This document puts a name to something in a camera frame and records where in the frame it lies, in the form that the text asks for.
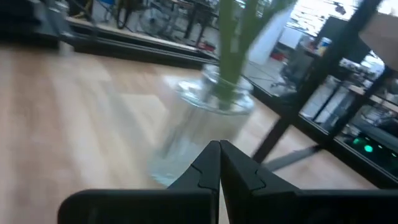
white wall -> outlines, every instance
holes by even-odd
[[[278,42],[286,22],[290,18],[294,6],[276,14],[263,28],[257,39],[253,42],[248,52],[248,60],[259,65],[264,65],[268,60],[272,49]]]

black metal frame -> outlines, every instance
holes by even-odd
[[[280,99],[269,95],[262,88],[251,82],[254,85],[253,95],[280,115],[280,120],[275,124],[274,129],[270,131],[263,145],[254,155],[255,160],[262,162],[286,129],[292,124],[319,143],[320,148],[331,152],[376,186],[380,188],[398,187],[398,180],[395,177],[391,176],[365,157],[359,155],[344,143],[339,142],[333,135],[329,135],[313,121],[299,114],[303,105],[328,75],[328,69],[338,65],[338,62],[348,50],[351,43],[358,38],[358,32],[365,26],[366,22],[370,20],[380,2],[381,0],[363,1],[361,7],[349,21],[347,28],[343,31],[340,38],[326,51],[323,58],[315,63],[314,69],[310,72],[307,82],[304,83],[304,87],[301,88],[297,94],[298,97],[294,104],[284,105],[280,103]],[[93,32],[91,26],[73,22],[69,22],[69,25],[74,31],[75,40],[78,42],[75,46],[77,52],[162,63],[185,68],[201,68],[204,63],[218,63],[216,57],[199,50],[190,50],[174,45],[167,45],[161,42],[131,37],[108,30],[98,30],[96,39],[93,40],[90,38]],[[24,36],[24,38],[28,39],[28,41],[25,40],[24,42],[30,42],[30,37]],[[51,37],[46,39],[46,41],[48,40],[51,40],[50,47],[53,47],[54,43],[57,43],[57,38]],[[347,117],[352,116],[352,113],[353,112],[350,111]],[[342,119],[338,127],[341,128],[341,125],[345,125],[346,122],[348,121]],[[331,130],[331,133],[338,133],[338,129]]]

green light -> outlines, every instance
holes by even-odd
[[[366,152],[373,152],[373,147],[370,145],[365,145],[364,149]]]

wooden floor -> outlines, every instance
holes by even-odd
[[[172,85],[195,70],[0,45],[0,223],[56,223],[88,188],[161,188],[147,175]],[[251,155],[277,115],[256,110],[234,141]],[[270,156],[314,145],[290,128]],[[371,189],[327,152],[276,172],[302,188]],[[220,223],[226,223],[221,209]]]

glass vase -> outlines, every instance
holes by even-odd
[[[150,163],[151,176],[169,186],[211,140],[233,141],[254,109],[251,91],[243,77],[236,85],[222,79],[215,65],[205,65],[201,78],[178,82],[164,139]]]

